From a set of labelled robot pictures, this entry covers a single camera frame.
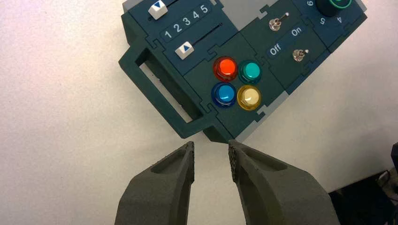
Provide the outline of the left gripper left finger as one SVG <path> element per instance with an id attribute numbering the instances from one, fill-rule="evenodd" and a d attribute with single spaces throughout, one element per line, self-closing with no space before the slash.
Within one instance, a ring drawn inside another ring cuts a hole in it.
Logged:
<path id="1" fill-rule="evenodd" d="M 187 224 L 193 182 L 194 142 L 189 141 L 131 179 L 115 224 Z"/>

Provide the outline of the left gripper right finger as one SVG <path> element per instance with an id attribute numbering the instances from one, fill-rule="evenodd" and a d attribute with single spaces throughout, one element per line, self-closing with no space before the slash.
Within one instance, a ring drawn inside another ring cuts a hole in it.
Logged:
<path id="1" fill-rule="evenodd" d="M 236 140 L 228 154 L 246 224 L 339 224 L 329 194 L 310 173 Z"/>

